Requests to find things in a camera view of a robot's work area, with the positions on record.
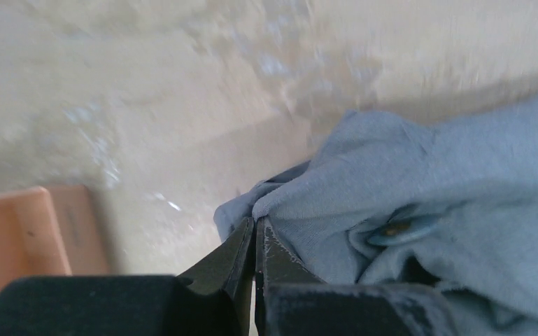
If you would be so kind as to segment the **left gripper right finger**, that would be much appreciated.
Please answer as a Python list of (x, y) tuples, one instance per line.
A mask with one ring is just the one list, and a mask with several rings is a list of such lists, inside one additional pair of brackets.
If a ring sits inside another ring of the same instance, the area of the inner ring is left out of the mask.
[(267, 220), (256, 223), (259, 335), (457, 335), (447, 302), (416, 283), (334, 285), (307, 270)]

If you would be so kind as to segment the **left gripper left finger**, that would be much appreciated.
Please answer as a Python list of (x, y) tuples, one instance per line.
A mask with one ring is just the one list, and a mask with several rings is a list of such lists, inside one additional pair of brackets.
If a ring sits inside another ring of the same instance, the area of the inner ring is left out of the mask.
[(0, 291), (0, 335), (247, 335), (255, 223), (182, 274), (28, 276)]

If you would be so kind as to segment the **grey button-up shirt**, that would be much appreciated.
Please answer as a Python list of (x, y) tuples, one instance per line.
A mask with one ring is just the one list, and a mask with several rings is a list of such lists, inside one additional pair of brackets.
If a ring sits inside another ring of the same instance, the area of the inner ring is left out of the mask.
[[(374, 246), (388, 221), (439, 218), (422, 239)], [(215, 210), (226, 239), (267, 220), (331, 284), (428, 282), (460, 335), (538, 335), (538, 96), (422, 126), (350, 112), (315, 156)]]

